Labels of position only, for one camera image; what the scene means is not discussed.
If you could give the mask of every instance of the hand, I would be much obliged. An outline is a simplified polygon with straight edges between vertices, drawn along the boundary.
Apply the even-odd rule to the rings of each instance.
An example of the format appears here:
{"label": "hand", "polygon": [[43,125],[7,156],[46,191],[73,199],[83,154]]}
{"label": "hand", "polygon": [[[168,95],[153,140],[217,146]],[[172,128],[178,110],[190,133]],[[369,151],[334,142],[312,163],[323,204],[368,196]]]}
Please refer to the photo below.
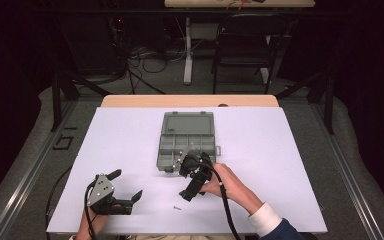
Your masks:
{"label": "hand", "polygon": [[[254,214],[261,206],[263,206],[264,203],[253,191],[241,182],[226,164],[214,163],[213,167],[220,175],[223,185],[226,188],[226,195],[229,199],[232,199],[245,208],[250,215]],[[211,181],[202,186],[201,192],[209,192],[219,197],[221,196],[220,184],[214,173],[211,177]]]}
{"label": "hand", "polygon": [[[109,215],[96,215],[92,209],[88,208],[90,220],[92,221],[93,230],[95,234],[98,235],[99,232],[105,227],[107,224]],[[80,222],[79,231],[77,232],[77,236],[75,240],[90,240],[92,239],[89,235],[89,224],[87,222],[85,211],[83,211],[82,220]]]}

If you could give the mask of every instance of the chair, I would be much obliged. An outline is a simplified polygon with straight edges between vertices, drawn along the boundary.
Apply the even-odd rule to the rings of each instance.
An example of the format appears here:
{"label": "chair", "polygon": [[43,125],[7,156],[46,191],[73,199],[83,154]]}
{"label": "chair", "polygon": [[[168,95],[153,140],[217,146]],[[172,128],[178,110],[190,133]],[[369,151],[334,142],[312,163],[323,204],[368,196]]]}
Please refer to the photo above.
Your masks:
{"label": "chair", "polygon": [[268,68],[264,91],[267,94],[280,40],[287,28],[288,20],[279,15],[235,14],[226,17],[217,29],[211,69],[213,94],[216,93],[218,66],[255,68],[254,74],[260,68]]}

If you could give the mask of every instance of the wrist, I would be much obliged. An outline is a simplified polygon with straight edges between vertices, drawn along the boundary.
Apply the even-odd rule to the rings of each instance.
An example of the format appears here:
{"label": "wrist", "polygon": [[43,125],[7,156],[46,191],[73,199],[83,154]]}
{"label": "wrist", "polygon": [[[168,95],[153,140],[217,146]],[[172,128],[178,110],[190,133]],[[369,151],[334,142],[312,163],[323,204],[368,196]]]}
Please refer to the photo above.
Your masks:
{"label": "wrist", "polygon": [[255,195],[253,191],[250,189],[246,189],[246,191],[240,195],[238,201],[236,201],[239,205],[241,205],[249,215],[254,214],[261,206],[264,205],[263,201]]}

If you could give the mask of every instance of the white table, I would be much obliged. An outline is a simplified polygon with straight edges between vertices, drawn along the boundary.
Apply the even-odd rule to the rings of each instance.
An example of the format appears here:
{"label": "white table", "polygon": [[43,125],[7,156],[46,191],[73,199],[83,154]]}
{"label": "white table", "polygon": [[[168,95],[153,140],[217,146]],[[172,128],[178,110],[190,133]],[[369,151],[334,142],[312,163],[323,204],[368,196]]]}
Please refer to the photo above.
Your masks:
{"label": "white table", "polygon": [[[135,99],[126,97],[127,104]],[[244,99],[267,97],[273,98],[250,96]],[[170,98],[172,101],[167,103],[170,106],[175,100],[171,96],[139,97],[137,100],[167,101]],[[157,169],[163,115],[169,111],[213,112],[216,145],[222,149],[217,161],[227,163],[246,185],[262,200],[270,202],[298,231],[327,231],[282,108],[232,107],[241,96],[179,96],[178,102],[188,98],[217,99],[220,103],[232,104],[224,108],[157,108],[153,105],[155,102],[147,102],[143,105],[152,106],[98,108],[47,231],[77,232],[86,186],[95,174],[121,168],[121,176],[112,181],[114,197],[130,199],[139,190],[143,190],[143,195],[134,205],[132,215],[111,216],[104,233],[230,234],[220,198],[205,194],[187,202],[179,192],[186,188],[190,179]],[[234,202],[230,202],[230,208],[238,233],[254,233],[247,212]]]}
{"label": "white table", "polygon": [[[241,0],[165,0],[165,7],[171,8],[227,8],[237,9],[241,6]],[[250,2],[244,3],[243,8],[307,8],[314,7],[314,0],[266,0],[263,3]],[[192,83],[192,49],[191,49],[191,22],[186,18],[186,63],[183,83]],[[267,70],[262,70],[263,80],[267,79]]]}

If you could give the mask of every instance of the gray carpet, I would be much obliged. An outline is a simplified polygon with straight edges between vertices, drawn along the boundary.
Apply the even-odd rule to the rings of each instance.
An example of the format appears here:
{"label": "gray carpet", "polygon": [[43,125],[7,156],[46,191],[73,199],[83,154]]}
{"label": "gray carpet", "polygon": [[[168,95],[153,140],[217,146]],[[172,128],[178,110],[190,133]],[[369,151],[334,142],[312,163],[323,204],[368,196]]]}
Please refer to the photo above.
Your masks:
{"label": "gray carpet", "polygon": [[[190,86],[184,86],[183,84],[183,61],[168,62],[166,68],[160,73],[147,73],[140,67],[132,69],[149,83],[168,94],[210,94],[212,79],[210,61],[205,57],[205,53],[202,54],[202,57],[199,52],[194,56],[196,56],[196,61],[193,68],[193,82]],[[164,63],[160,60],[148,59],[146,61],[147,66],[153,68],[148,68],[148,70],[159,70],[164,66]],[[258,77],[250,76],[250,81],[258,81]],[[102,80],[102,78],[95,77],[94,80]],[[270,93],[280,92],[288,84],[290,82],[287,80],[275,79]],[[127,78],[102,84],[101,86],[115,94],[129,94],[131,92]],[[43,169],[41,169],[27,199],[22,204],[22,208],[19,212],[16,212],[16,218],[8,224],[8,232],[4,236],[7,239],[46,239],[45,208],[51,188],[59,175],[73,163],[95,108],[99,106],[101,101],[89,89],[79,86],[79,90],[82,98],[76,103],[71,116],[69,116],[63,126],[64,129],[61,131],[62,136],[73,137],[72,144],[69,150],[50,150],[45,154]],[[154,90],[140,82],[137,84],[136,93],[156,94]],[[316,198],[324,207],[322,214],[329,232],[319,234],[317,237],[321,240],[369,239],[355,208],[355,203],[350,198],[350,194],[338,171],[335,153],[324,134],[323,126],[317,121],[314,106],[308,105],[302,98],[306,93],[307,89],[302,89],[288,99],[280,101],[280,105],[286,112]],[[42,111],[37,124],[0,186],[0,217],[5,211],[11,196],[16,192],[18,183],[25,176],[29,167],[37,161],[42,147],[50,136],[49,130],[53,119],[50,94],[50,89],[41,94]],[[338,141],[341,151],[368,200],[374,217],[384,235],[384,196],[361,161],[346,107],[338,100],[335,100],[333,122],[334,137]],[[67,140],[64,139],[60,144],[56,145],[54,142],[53,145],[61,147],[66,143]],[[51,202],[52,207],[57,204],[65,181],[66,178],[62,180],[55,191]],[[52,235],[51,239],[67,239],[67,237]]]}

